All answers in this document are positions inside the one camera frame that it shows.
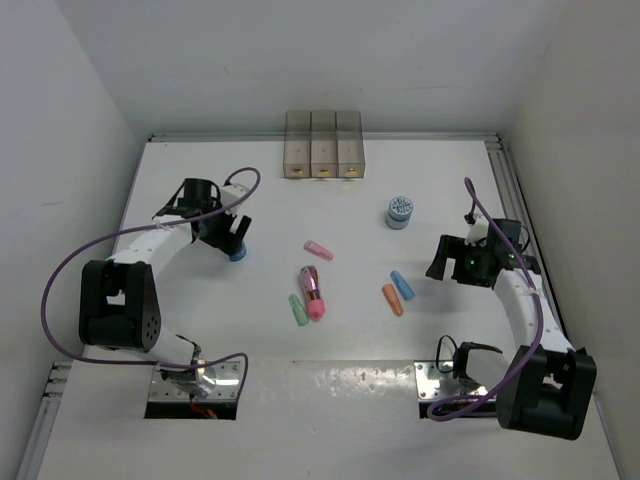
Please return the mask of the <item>blue ink jar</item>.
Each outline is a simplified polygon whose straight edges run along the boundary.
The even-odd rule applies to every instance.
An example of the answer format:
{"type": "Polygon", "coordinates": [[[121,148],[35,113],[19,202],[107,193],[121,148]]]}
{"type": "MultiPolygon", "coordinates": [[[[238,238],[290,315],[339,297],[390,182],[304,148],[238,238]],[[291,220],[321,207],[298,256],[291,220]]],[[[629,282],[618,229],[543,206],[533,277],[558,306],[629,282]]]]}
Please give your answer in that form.
{"type": "Polygon", "coordinates": [[[246,245],[245,243],[242,243],[239,249],[235,253],[229,256],[229,260],[231,262],[241,261],[246,256],[246,253],[247,253],[246,245]]]}
{"type": "Polygon", "coordinates": [[[388,205],[385,221],[394,230],[406,228],[414,211],[413,202],[405,196],[393,197],[388,205]]]}

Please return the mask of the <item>blue highlighter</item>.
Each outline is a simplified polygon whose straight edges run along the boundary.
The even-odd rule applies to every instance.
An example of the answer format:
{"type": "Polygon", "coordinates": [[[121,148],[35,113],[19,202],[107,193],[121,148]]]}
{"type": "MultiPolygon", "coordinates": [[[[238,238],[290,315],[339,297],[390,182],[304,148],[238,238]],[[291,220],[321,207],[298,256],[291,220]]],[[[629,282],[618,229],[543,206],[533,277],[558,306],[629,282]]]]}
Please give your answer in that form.
{"type": "Polygon", "coordinates": [[[393,270],[390,278],[396,289],[405,301],[410,301],[415,297],[415,292],[399,271],[393,270]]]}

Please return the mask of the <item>pink highlighter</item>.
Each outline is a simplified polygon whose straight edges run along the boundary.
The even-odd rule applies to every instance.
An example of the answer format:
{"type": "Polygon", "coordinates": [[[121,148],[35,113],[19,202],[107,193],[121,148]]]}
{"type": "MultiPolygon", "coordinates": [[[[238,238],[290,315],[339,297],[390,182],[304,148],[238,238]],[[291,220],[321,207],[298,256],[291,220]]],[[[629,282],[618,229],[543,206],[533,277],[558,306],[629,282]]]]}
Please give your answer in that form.
{"type": "Polygon", "coordinates": [[[304,243],[303,249],[326,261],[332,261],[334,258],[334,254],[330,250],[311,240],[304,243]]]}

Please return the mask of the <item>orange highlighter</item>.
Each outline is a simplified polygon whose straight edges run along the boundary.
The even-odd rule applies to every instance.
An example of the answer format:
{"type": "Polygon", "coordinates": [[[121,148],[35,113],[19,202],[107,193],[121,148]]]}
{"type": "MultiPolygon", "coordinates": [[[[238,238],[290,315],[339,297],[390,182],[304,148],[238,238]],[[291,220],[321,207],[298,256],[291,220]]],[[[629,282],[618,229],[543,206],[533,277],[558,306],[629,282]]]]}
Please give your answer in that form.
{"type": "Polygon", "coordinates": [[[395,287],[392,284],[386,284],[382,287],[382,293],[393,314],[396,317],[401,317],[404,314],[404,309],[395,287]]]}

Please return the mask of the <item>pink capped marker tube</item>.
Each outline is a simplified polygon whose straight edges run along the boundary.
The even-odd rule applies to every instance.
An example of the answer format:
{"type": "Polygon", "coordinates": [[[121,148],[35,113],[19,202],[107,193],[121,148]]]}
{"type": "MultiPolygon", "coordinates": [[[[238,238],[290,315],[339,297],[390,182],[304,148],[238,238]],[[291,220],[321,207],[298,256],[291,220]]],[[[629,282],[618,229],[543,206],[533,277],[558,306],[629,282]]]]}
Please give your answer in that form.
{"type": "Polygon", "coordinates": [[[326,307],[316,267],[312,265],[303,267],[299,273],[299,280],[305,297],[307,314],[313,321],[318,321],[324,316],[326,307]]]}

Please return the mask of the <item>green highlighter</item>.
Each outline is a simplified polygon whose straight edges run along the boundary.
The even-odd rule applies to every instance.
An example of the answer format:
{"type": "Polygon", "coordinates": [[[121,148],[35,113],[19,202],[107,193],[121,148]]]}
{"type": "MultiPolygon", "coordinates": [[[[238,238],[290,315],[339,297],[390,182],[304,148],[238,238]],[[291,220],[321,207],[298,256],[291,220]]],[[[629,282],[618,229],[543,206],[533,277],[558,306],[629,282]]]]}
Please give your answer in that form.
{"type": "Polygon", "coordinates": [[[294,318],[296,320],[296,323],[299,326],[306,326],[309,323],[310,319],[306,312],[305,306],[303,305],[298,295],[291,294],[288,297],[288,301],[289,301],[292,313],[294,315],[294,318]]]}

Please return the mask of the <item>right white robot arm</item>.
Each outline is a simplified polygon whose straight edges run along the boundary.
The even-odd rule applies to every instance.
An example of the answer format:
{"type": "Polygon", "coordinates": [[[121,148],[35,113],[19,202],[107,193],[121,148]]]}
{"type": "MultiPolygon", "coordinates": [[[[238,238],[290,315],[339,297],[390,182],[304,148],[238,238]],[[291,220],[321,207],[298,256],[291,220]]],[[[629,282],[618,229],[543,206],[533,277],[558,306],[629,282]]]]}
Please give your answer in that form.
{"type": "Polygon", "coordinates": [[[594,359],[575,348],[555,321],[542,289],[538,260],[527,254],[517,220],[465,217],[466,237],[443,235],[426,275],[441,280],[448,261],[452,280],[490,289],[511,329],[516,352],[506,359],[496,346],[462,342],[454,349],[451,376],[466,392],[432,402],[426,417],[445,422],[495,416],[504,429],[576,440],[582,433],[597,376],[594,359]]]}

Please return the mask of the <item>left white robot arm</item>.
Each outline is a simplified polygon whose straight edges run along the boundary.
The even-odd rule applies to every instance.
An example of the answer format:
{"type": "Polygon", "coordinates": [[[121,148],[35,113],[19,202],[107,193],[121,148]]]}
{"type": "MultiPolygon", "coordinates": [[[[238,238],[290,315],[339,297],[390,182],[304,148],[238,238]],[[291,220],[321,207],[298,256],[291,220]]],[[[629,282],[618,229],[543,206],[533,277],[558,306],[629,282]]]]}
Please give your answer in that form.
{"type": "Polygon", "coordinates": [[[79,337],[83,344],[123,350],[156,365],[161,377],[195,396],[215,387],[214,370],[200,346],[166,328],[155,276],[181,250],[204,243],[232,261],[246,254],[249,217],[237,212],[247,188],[187,178],[153,217],[156,227],[106,260],[82,270],[79,337]]]}

